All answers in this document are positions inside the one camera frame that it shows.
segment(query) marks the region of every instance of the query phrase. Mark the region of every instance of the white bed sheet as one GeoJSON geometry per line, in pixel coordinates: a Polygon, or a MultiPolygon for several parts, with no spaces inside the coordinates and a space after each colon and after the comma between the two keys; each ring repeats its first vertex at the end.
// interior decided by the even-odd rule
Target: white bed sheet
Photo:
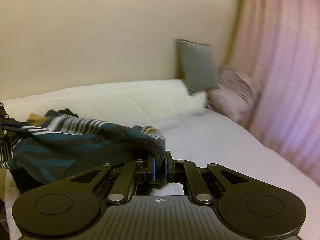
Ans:
{"type": "MultiPolygon", "coordinates": [[[[320,240],[320,189],[316,183],[227,117],[205,110],[154,122],[166,138],[173,159],[190,160],[198,167],[218,163],[297,195],[307,208],[299,232],[303,240],[320,240]]],[[[180,194],[178,185],[153,195],[180,194]]]]}
{"type": "MultiPolygon", "coordinates": [[[[296,194],[307,207],[300,237],[320,240],[320,189],[317,185],[276,152],[266,149],[238,124],[223,115],[201,110],[204,95],[190,97],[180,80],[78,87],[6,100],[4,104],[8,114],[19,121],[25,120],[31,112],[44,114],[50,108],[69,107],[81,117],[128,126],[134,122],[154,125],[166,137],[167,150],[174,159],[191,160],[198,167],[219,163],[296,194]],[[181,114],[188,111],[193,114],[181,114]]],[[[6,193],[11,190],[10,185],[6,181],[6,193]]],[[[174,186],[161,192],[181,191],[174,186]]],[[[11,206],[10,200],[16,197],[16,193],[6,194],[6,204],[11,206]]]]}

